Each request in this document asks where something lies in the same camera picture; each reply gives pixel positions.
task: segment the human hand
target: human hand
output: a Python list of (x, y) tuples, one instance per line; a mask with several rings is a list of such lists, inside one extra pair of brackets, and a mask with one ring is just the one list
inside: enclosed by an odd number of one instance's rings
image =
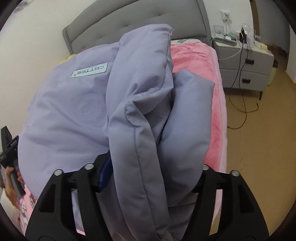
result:
[[(17, 194), (15, 192), (15, 189), (13, 188), (11, 178), (10, 178), (10, 173), (14, 171), (13, 167), (7, 167), (5, 170), (5, 179), (6, 179), (6, 186), (5, 186), (5, 192), (8, 197), (8, 199), (12, 202), (12, 204), (15, 207), (18, 207), (17, 204)], [(22, 176), (20, 175), (20, 172), (18, 172), (18, 181), (19, 182), (24, 182), (22, 179)]]

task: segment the black drawer handle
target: black drawer handle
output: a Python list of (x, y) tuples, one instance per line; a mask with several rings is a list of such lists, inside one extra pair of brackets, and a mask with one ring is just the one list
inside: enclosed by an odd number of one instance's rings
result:
[(246, 64), (254, 65), (255, 60), (254, 59), (246, 59)]
[(251, 80), (248, 80), (248, 79), (242, 79), (242, 82), (244, 84), (250, 84), (251, 83)]

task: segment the gray nightstand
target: gray nightstand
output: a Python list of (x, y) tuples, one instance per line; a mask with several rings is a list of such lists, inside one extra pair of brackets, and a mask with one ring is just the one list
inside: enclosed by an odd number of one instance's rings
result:
[[(218, 59), (227, 58), (238, 51), (241, 47), (230, 46), (227, 44), (213, 41), (213, 47), (217, 52)], [(219, 60), (219, 67), (222, 77), (222, 84), (224, 88), (231, 88), (239, 68), (240, 54), (227, 59)], [(242, 51), (242, 61), (240, 69), (247, 58), (247, 50)], [(239, 83), (241, 89), (260, 91), (260, 100), (263, 91), (267, 88), (268, 81), (274, 62), (274, 56), (270, 51), (261, 50), (257, 47), (249, 48), (249, 56), (242, 69), (242, 74), (239, 79), (239, 74), (233, 85), (233, 88), (239, 89)]]

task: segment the trash can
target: trash can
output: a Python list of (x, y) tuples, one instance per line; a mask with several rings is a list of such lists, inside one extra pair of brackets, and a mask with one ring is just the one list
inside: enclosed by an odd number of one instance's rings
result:
[(272, 82), (274, 80), (274, 77), (276, 75), (276, 70), (277, 70), (278, 67), (279, 67), (279, 62), (274, 60), (274, 65), (272, 67), (272, 71), (271, 71), (271, 74), (270, 74), (270, 79), (269, 79), (268, 85), (272, 84)]

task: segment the silver screw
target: silver screw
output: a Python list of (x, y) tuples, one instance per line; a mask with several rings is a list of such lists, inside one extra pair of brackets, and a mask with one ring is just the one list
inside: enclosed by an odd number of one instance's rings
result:
[(239, 172), (234, 170), (231, 172), (231, 175), (235, 176), (235, 177), (238, 177), (239, 176)]
[(203, 170), (204, 170), (204, 171), (207, 171), (208, 169), (209, 169), (209, 166), (206, 165), (206, 164), (204, 164), (204, 168), (203, 168)]
[(90, 170), (90, 169), (93, 169), (93, 168), (94, 168), (94, 165), (93, 165), (92, 163), (88, 163), (88, 164), (86, 164), (86, 165), (84, 166), (84, 168), (85, 168), (86, 170)]
[(58, 170), (55, 170), (54, 171), (54, 175), (55, 176), (59, 176), (59, 175), (61, 175), (63, 173), (63, 171), (61, 170), (61, 169), (58, 169)]

